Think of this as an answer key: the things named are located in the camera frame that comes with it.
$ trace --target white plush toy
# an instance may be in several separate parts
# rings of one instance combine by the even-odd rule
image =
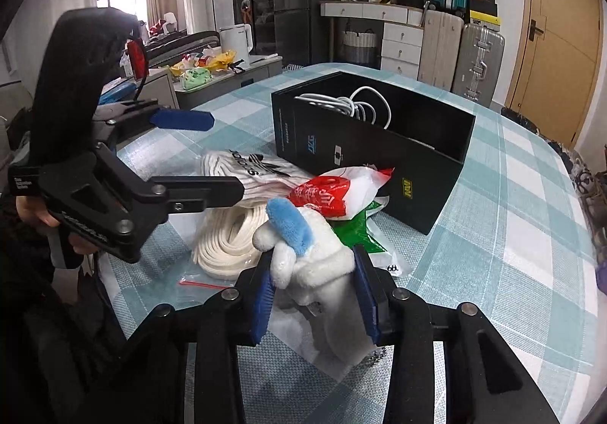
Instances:
[[[253,235],[260,251],[274,248],[270,276],[300,306],[320,303],[327,342],[345,364],[374,349],[365,332],[354,290],[354,254],[324,217],[285,198],[268,202],[269,221]]]

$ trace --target electric kettle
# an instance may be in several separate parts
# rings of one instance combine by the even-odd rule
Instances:
[[[234,58],[234,62],[242,59],[244,61],[242,64],[249,65],[251,62],[249,52],[253,49],[253,34],[251,33],[250,25],[240,24],[220,28],[219,38],[222,43],[222,52],[235,50],[236,57]]]

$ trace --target tablecloth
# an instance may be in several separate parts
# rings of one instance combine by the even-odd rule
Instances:
[[[594,360],[595,263],[565,167],[534,134],[489,109],[404,76],[347,64],[319,64],[200,106],[215,116],[215,126],[206,133],[155,129],[118,155],[143,178],[197,174],[204,149],[275,155],[271,92],[336,70],[413,89],[476,115],[465,165],[431,233],[424,236],[383,213],[376,222],[413,269],[411,275],[397,278],[397,284],[428,303],[477,304],[511,345],[561,422],[576,422]],[[129,265],[114,258],[102,263],[104,283],[128,335],[156,304],[185,307],[216,292],[177,285],[192,267],[187,243],[195,227],[194,218],[172,216],[150,237],[139,263]],[[342,374],[334,373],[331,364],[313,364],[315,355],[297,346],[294,340],[305,334],[281,331],[281,320],[296,316],[300,314],[295,310],[274,309],[271,331],[262,344],[239,348],[247,421],[381,422],[391,350],[379,351]],[[435,354],[435,422],[444,422],[439,344]]]

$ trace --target door frame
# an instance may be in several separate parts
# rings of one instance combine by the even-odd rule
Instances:
[[[512,101],[514,99],[514,91],[517,88],[518,79],[521,74],[521,68],[523,67],[523,57],[525,53],[525,48],[527,46],[527,34],[529,32],[529,23],[531,20],[531,0],[524,1],[523,8],[523,24],[521,26],[521,36],[518,41],[518,52],[517,52],[517,60],[514,64],[514,71],[512,71],[512,79],[510,81],[510,87],[508,88],[508,95],[506,96],[506,102],[504,103],[505,107],[511,109]],[[580,118],[580,122],[576,129],[576,135],[574,139],[569,144],[563,143],[571,148],[573,148],[578,138],[580,137],[580,133],[582,132],[582,127],[584,126],[584,122],[586,121],[586,117],[588,116],[588,109],[590,109],[590,105],[593,101],[594,94],[597,89],[597,82],[599,81],[599,71],[601,67],[601,61],[603,57],[603,28],[605,26],[605,18],[603,15],[603,2],[599,0],[599,55],[597,56],[597,64],[594,68],[594,79],[593,84],[590,89],[590,93],[588,94],[588,99],[586,101],[586,105],[584,107],[584,111],[582,113],[582,117]]]

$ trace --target open box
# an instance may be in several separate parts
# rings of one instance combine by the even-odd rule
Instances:
[[[361,91],[356,100],[375,108],[375,125],[295,99],[303,93],[349,97],[361,86],[375,88],[389,103],[387,130],[387,109],[372,91]],[[422,93],[341,71],[272,93],[272,114],[278,156],[308,172],[394,167],[379,192],[390,196],[385,211],[423,234],[432,229],[459,177],[475,120]]]

